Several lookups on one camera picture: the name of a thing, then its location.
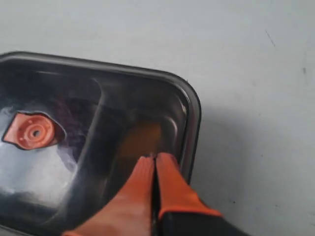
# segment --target white surface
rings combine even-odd
[[[192,186],[253,236],[315,235],[313,0],[0,0],[0,52],[173,72],[202,104]]]

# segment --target metal container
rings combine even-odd
[[[17,113],[47,116],[64,137],[32,150],[6,142]],[[174,154],[189,181],[200,119],[195,91],[171,73],[24,52],[0,56],[0,234],[54,236],[92,216],[145,150],[139,142],[133,152],[121,147],[137,127],[157,127],[155,151]]]

